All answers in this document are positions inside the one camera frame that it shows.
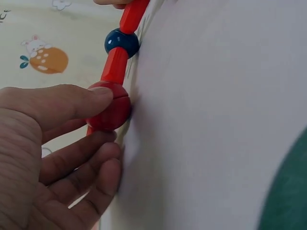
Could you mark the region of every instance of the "cream background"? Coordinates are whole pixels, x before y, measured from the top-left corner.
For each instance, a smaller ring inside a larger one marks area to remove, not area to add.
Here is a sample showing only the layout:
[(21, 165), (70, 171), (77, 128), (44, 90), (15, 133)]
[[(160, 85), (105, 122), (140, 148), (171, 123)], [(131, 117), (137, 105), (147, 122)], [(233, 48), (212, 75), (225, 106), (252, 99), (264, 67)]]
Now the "cream background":
[[(87, 88), (99, 80), (107, 58), (104, 39), (118, 27), (121, 11), (99, 7), (90, 0), (75, 0), (63, 11), (53, 8), (51, 0), (1, 0), (0, 12), (4, 9), (11, 12), (0, 25), (0, 88), (40, 88), (64, 83)], [(19, 68), (22, 62), (19, 57), (29, 56), (21, 42), (33, 35), (66, 52), (69, 63), (63, 74), (40, 73), (30, 65)], [(56, 151), (85, 133), (86, 128), (79, 129), (44, 147)], [(107, 211), (103, 216), (105, 226), (109, 223), (108, 215)]]

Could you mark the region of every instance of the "flower illustration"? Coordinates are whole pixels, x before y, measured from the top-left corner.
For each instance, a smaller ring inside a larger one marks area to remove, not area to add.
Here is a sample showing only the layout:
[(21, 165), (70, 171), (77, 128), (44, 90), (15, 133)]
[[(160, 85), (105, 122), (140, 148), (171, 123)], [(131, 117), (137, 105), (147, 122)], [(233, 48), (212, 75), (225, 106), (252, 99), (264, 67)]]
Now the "flower illustration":
[(62, 11), (66, 7), (70, 6), (71, 2), (65, 0), (52, 0), (52, 6), (56, 7), (58, 11)]

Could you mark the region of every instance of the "red plastic ball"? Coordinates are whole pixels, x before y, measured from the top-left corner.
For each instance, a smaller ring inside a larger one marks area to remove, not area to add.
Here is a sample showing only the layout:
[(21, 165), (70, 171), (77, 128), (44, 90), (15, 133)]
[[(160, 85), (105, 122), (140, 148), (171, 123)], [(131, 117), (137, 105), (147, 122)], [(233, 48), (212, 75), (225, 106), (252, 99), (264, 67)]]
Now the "red plastic ball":
[(94, 87), (107, 87), (113, 92), (112, 103), (100, 114), (88, 118), (87, 124), (93, 130), (113, 131), (121, 127), (129, 118), (131, 110), (131, 102), (126, 90), (122, 85), (108, 82), (99, 81), (89, 88)]

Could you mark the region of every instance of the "cartoon rabbit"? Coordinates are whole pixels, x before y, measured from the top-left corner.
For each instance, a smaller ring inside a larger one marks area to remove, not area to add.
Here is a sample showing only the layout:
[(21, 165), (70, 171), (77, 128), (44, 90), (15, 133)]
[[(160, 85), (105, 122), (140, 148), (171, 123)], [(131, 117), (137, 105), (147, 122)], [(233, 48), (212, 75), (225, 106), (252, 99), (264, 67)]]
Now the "cartoon rabbit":
[(32, 40), (25, 40), (21, 43), (22, 46), (25, 46), (30, 57), (34, 58), (37, 56), (37, 51), (45, 48), (45, 49), (50, 49), (52, 45), (45, 43), (44, 41), (40, 40), (37, 35), (34, 35), (32, 37)]

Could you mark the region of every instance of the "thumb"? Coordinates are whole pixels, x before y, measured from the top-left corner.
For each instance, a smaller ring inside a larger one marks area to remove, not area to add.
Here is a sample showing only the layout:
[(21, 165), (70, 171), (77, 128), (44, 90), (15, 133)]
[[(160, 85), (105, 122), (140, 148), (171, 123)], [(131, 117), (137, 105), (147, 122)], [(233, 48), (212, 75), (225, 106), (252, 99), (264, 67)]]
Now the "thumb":
[(94, 0), (94, 2), (98, 5), (121, 5), (128, 4), (132, 0)]
[(4, 88), (0, 90), (0, 109), (10, 109), (33, 118), (42, 131), (58, 127), (72, 119), (95, 116), (112, 102), (109, 88), (90, 90), (75, 85), (57, 85), (40, 89)]

